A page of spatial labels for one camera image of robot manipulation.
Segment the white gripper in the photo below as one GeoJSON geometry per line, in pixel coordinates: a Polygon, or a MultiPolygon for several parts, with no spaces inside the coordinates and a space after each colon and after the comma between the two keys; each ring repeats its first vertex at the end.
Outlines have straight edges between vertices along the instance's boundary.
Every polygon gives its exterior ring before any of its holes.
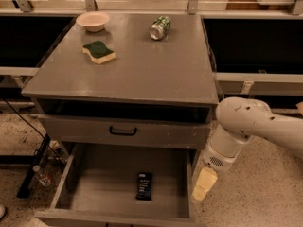
{"type": "Polygon", "coordinates": [[[203,160],[208,167],[201,169],[200,174],[194,184],[191,198],[194,202],[201,202],[210,189],[217,182],[217,173],[226,172],[235,162],[235,158],[228,158],[218,153],[211,145],[207,143],[203,151],[203,160]]]}

